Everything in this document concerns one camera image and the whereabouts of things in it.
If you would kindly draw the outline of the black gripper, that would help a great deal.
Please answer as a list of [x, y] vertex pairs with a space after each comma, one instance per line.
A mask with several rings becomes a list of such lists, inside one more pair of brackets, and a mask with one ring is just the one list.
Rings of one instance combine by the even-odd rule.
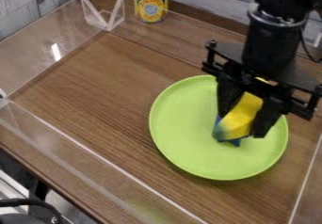
[[307, 21], [299, 15], [271, 14], [254, 10], [242, 44], [206, 43], [207, 57], [202, 70], [218, 81], [218, 113], [223, 118], [239, 103], [244, 92], [263, 100], [250, 134], [263, 138], [283, 114], [308, 120], [322, 99], [322, 86], [295, 62], [303, 43]]

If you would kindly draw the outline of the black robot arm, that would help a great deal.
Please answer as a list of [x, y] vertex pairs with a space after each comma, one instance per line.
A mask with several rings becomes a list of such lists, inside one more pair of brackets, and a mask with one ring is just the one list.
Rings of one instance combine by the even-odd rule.
[[203, 71], [218, 84], [218, 141], [263, 138], [288, 113], [312, 117], [322, 84], [300, 71], [295, 55], [306, 46], [308, 15], [320, 7], [322, 0], [254, 0], [246, 42], [206, 44]]

